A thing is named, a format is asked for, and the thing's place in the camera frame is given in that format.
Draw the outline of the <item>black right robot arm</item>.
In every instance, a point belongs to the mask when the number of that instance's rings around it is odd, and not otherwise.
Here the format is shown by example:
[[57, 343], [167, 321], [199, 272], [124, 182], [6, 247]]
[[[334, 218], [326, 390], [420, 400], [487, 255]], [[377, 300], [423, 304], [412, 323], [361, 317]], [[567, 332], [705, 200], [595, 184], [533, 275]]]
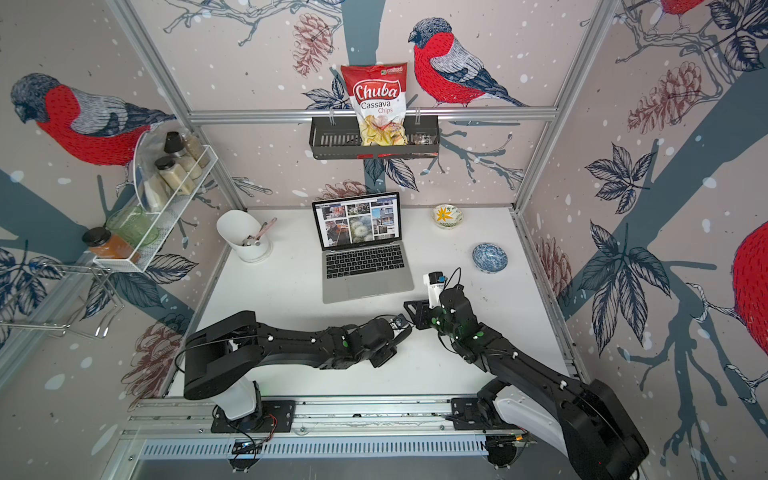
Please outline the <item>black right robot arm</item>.
[[457, 355], [495, 376], [478, 393], [490, 403], [497, 392], [514, 386], [554, 417], [565, 454], [582, 479], [630, 479], [649, 448], [614, 391], [594, 380], [586, 384], [561, 374], [477, 320], [471, 302], [457, 285], [438, 300], [403, 303], [419, 330], [449, 337]]

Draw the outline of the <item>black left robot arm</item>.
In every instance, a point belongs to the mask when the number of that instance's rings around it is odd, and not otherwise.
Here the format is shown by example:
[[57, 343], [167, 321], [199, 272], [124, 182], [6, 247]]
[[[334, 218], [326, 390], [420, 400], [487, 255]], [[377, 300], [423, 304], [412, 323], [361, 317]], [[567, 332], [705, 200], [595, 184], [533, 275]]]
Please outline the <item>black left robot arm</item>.
[[412, 331], [402, 314], [307, 332], [272, 327], [243, 310], [187, 338], [180, 353], [183, 397], [213, 399], [228, 418], [239, 419], [259, 409], [258, 388], [245, 380], [251, 370], [273, 365], [346, 370], [366, 361], [379, 368]]

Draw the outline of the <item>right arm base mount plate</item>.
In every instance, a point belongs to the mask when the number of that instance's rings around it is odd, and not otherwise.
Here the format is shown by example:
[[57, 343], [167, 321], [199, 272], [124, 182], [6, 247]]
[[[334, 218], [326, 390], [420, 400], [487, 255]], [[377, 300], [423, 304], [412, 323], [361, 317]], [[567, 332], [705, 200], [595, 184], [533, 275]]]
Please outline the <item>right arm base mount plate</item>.
[[502, 420], [491, 403], [477, 397], [455, 397], [450, 400], [451, 410], [445, 417], [457, 431], [513, 431], [526, 430]]

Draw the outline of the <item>silver laptop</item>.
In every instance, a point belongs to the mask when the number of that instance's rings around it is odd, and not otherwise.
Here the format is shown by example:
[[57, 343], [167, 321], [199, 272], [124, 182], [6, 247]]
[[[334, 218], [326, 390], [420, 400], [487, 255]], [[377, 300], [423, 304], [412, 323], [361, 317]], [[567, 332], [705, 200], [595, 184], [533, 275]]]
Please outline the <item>silver laptop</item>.
[[315, 201], [312, 210], [322, 249], [324, 303], [414, 289], [397, 192]]

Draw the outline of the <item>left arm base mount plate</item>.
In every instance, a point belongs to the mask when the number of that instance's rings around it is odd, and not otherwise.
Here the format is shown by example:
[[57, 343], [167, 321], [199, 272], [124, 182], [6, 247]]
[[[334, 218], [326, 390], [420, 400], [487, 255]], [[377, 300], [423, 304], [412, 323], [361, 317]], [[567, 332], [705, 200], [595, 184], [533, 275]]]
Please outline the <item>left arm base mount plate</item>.
[[216, 434], [288, 433], [292, 429], [296, 410], [294, 400], [262, 401], [254, 413], [238, 420], [229, 420], [220, 407], [213, 410], [211, 432]]

